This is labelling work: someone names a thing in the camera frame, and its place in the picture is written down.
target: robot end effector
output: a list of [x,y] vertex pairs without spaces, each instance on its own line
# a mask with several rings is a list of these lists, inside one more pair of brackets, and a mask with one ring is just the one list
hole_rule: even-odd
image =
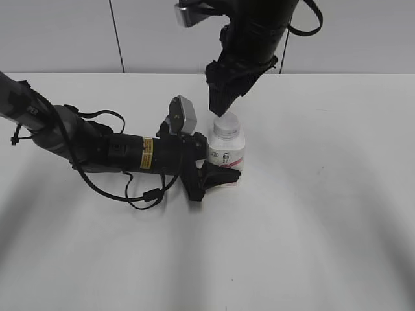
[[309,32],[289,24],[299,0],[180,0],[176,15],[184,27],[209,16],[226,15],[230,24],[220,32],[222,52],[206,67],[209,109],[222,116],[244,96],[259,77],[275,67],[274,53],[285,29],[298,36],[312,36],[322,27],[323,16],[313,0],[304,2],[316,14],[320,26]]

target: black strap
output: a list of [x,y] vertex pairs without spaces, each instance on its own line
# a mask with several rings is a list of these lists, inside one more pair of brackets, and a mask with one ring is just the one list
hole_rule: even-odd
[[66,108],[68,108],[69,110],[71,110],[72,112],[76,113],[77,115],[79,115],[81,118],[85,118],[85,119],[93,119],[98,117],[99,115],[113,115],[114,117],[117,117],[118,119],[122,120],[123,122],[123,128],[121,129],[121,132],[119,132],[120,134],[124,133],[125,130],[125,119],[122,115],[120,115],[119,113],[112,111],[112,110],[100,110],[94,113],[82,113],[79,112],[79,109],[71,106],[71,105],[64,105]]
[[309,6],[309,8],[316,14],[319,22],[319,26],[311,31],[302,31],[298,30],[297,28],[294,28],[290,24],[287,26],[288,30],[291,31],[293,34],[301,37],[309,37],[315,35],[317,32],[320,31],[320,29],[323,26],[323,13],[320,11],[320,9],[317,7],[317,4],[314,2],[314,0],[304,0],[304,2]]
[[21,130],[21,124],[17,124],[16,125],[16,129],[14,130],[14,134],[13,136],[10,138],[10,140],[12,141],[12,146],[17,145],[20,141],[25,140],[25,139],[33,139],[36,136],[38,136],[39,134],[41,134],[42,132],[44,132],[45,130],[48,130],[50,128],[50,126],[46,126],[43,129],[41,129],[40,131],[34,133],[31,136],[25,136],[25,137],[19,137],[19,133]]

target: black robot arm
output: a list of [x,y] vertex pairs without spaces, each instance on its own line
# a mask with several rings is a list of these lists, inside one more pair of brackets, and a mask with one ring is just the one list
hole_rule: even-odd
[[313,0],[304,0],[315,12],[320,26],[310,32],[289,25],[298,0],[180,0],[176,15],[192,27],[211,15],[227,15],[230,24],[220,32],[222,52],[206,67],[209,108],[223,115],[239,96],[245,95],[259,77],[277,64],[274,53],[285,29],[299,36],[316,34],[323,22]]
[[[84,119],[108,112],[118,115],[105,110],[85,114],[73,106],[53,106],[26,81],[13,81],[0,72],[0,117],[18,125],[12,144],[19,142],[19,129],[25,127],[31,135],[24,138],[31,138],[39,147],[69,160],[84,181],[107,198],[131,205],[138,201],[157,204],[180,178],[189,199],[202,201],[207,189],[236,182],[241,175],[207,161],[201,169],[196,167],[196,161],[206,158],[206,138],[201,133],[192,135],[196,114],[192,103],[180,95],[170,103],[157,138],[114,133],[108,126]],[[124,172],[129,176],[132,175],[128,172],[160,174],[163,186],[138,198],[129,198],[127,191],[124,197],[114,196],[94,185],[86,174],[101,172]],[[166,175],[173,176],[168,184]]]

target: white cap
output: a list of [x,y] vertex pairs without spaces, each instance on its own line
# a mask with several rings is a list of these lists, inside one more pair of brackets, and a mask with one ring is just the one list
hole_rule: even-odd
[[227,112],[213,123],[213,132],[222,139],[233,139],[239,135],[241,125],[238,117],[232,112]]

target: bottle label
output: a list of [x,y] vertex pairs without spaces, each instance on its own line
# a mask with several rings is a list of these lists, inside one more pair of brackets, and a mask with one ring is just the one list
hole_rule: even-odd
[[207,160],[218,167],[242,171],[244,166],[244,149],[217,150],[210,148]]

